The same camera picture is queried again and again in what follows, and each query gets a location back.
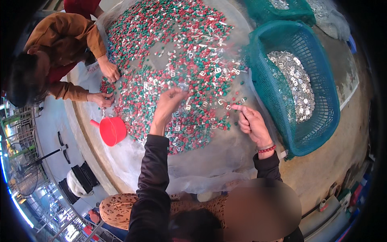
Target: hand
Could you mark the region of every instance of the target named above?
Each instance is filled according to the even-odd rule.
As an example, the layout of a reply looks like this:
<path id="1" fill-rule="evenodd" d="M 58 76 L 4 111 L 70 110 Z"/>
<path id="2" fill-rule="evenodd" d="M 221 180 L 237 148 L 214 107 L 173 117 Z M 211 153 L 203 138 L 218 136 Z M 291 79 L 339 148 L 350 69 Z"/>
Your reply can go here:
<path id="1" fill-rule="evenodd" d="M 109 82 L 115 82 L 120 78 L 120 73 L 118 72 L 117 66 L 110 63 L 106 55 L 101 56 L 97 59 L 97 61 L 103 75 L 108 79 Z"/>
<path id="2" fill-rule="evenodd" d="M 248 134 L 251 140 L 256 143 L 258 147 L 266 147 L 273 143 L 269 131 L 266 128 L 264 119 L 257 110 L 244 105 L 232 105 L 231 108 L 241 111 L 239 113 L 238 121 L 241 131 L 245 134 Z M 267 158 L 272 156 L 274 151 L 266 152 L 263 154 L 263 156 Z"/>
<path id="3" fill-rule="evenodd" d="M 109 108 L 114 102 L 113 94 L 114 93 L 89 93 L 87 95 L 87 101 L 95 102 L 100 108 Z"/>
<path id="4" fill-rule="evenodd" d="M 149 134 L 164 136 L 165 126 L 171 121 L 171 114 L 177 110 L 181 100 L 187 94 L 180 88 L 174 87 L 160 95 Z"/>

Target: black hair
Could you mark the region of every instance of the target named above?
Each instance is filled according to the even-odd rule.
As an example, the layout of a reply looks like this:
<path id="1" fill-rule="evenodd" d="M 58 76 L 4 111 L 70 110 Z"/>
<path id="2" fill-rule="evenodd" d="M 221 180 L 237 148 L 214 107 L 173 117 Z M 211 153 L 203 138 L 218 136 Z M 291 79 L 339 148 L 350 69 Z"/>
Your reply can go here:
<path id="1" fill-rule="evenodd" d="M 220 221 L 207 209 L 182 211 L 170 221 L 172 238 L 186 239 L 190 242 L 218 242 Z"/>
<path id="2" fill-rule="evenodd" d="M 48 94 L 48 83 L 43 88 L 35 78 L 38 56 L 20 53 L 12 63 L 7 83 L 7 99 L 15 107 L 39 105 Z"/>

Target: teal mesh basket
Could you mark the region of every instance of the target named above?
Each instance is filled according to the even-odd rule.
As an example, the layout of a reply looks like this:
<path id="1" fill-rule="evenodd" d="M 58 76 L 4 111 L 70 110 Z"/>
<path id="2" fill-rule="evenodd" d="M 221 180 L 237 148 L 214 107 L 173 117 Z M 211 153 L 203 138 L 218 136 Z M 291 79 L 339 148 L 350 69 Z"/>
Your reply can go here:
<path id="1" fill-rule="evenodd" d="M 309 26 L 316 24 L 313 11 L 305 0 L 286 0 L 289 9 L 276 9 L 269 0 L 245 0 L 250 18 L 258 25 L 274 20 L 301 20 Z"/>
<path id="2" fill-rule="evenodd" d="M 309 120 L 296 123 L 291 90 L 282 72 L 268 59 L 271 51 L 293 53 L 309 75 L 316 103 Z M 336 130 L 340 105 L 329 61 L 312 29 L 302 22 L 268 22 L 250 33 L 248 52 L 253 85 L 289 149 L 288 158 L 322 146 Z"/>

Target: bracelet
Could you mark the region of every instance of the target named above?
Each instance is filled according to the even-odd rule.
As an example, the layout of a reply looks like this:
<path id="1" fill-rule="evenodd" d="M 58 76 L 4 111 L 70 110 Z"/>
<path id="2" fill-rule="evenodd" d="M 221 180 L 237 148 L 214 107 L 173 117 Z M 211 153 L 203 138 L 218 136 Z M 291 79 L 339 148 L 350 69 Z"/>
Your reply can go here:
<path id="1" fill-rule="evenodd" d="M 255 148 L 255 151 L 258 153 L 264 153 L 264 152 L 269 152 L 271 150 L 274 150 L 277 146 L 271 144 L 270 146 L 266 146 L 264 148 L 259 148 L 258 146 Z"/>

